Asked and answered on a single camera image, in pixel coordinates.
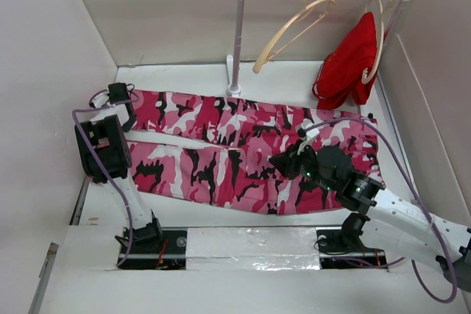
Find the pink camouflage trousers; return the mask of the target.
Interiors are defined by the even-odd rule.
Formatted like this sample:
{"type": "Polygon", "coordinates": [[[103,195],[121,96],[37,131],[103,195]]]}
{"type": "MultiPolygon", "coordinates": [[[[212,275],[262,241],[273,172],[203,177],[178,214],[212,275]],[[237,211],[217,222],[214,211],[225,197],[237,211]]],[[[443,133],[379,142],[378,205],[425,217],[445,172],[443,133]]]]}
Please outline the pink camouflage trousers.
{"type": "Polygon", "coordinates": [[[338,209],[333,192],[302,176],[287,179],[269,162],[297,142],[297,127],[306,122],[320,124],[314,149],[338,146],[357,171],[381,180],[372,118],[221,96],[137,95],[135,130],[203,142],[198,149],[130,142],[130,173],[141,192],[261,214],[338,209]]]}

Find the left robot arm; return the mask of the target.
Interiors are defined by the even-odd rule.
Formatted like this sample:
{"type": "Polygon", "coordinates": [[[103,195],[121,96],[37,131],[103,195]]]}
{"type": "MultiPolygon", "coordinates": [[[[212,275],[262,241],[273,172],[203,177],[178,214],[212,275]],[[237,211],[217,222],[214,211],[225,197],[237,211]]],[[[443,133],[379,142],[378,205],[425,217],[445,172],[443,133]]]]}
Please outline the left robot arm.
{"type": "Polygon", "coordinates": [[[116,240],[153,253],[163,246],[163,230],[132,180],[132,157],[124,136],[136,122],[136,98],[132,85],[113,83],[91,98],[89,109],[74,110],[72,116],[85,174],[112,193],[129,222],[116,240]]]}

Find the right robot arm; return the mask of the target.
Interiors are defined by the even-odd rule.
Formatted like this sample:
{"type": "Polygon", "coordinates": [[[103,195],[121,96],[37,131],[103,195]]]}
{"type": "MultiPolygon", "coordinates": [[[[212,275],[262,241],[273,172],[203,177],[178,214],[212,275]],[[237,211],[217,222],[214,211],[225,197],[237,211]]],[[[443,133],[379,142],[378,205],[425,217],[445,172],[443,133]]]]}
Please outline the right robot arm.
{"type": "Polygon", "coordinates": [[[469,227],[437,215],[427,216],[418,206],[355,170],[351,157],[337,146],[314,151],[310,146],[299,150],[292,145],[269,162],[284,177],[301,176],[334,192],[336,201],[350,210],[340,232],[344,248],[393,251],[470,291],[469,227]]]}

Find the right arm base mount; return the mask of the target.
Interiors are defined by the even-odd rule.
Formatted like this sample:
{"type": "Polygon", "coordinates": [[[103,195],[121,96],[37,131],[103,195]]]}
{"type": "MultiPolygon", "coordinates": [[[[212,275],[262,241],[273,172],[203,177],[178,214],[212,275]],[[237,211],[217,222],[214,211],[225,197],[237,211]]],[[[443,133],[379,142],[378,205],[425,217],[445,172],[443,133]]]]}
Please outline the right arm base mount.
{"type": "Polygon", "coordinates": [[[366,247],[360,240],[367,216],[350,213],[342,225],[316,228],[314,249],[321,269],[387,269],[386,254],[366,247]]]}

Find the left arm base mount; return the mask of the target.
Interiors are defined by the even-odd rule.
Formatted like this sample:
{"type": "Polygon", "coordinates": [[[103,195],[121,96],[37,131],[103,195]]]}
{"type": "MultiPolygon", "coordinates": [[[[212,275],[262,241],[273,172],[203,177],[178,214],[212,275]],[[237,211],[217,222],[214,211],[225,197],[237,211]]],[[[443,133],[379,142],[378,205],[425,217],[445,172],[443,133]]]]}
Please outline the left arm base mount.
{"type": "Polygon", "coordinates": [[[186,228],[164,228],[163,241],[159,245],[132,245],[130,254],[125,257],[127,244],[123,237],[115,236],[120,245],[117,262],[121,270],[176,271],[186,269],[186,228]]]}

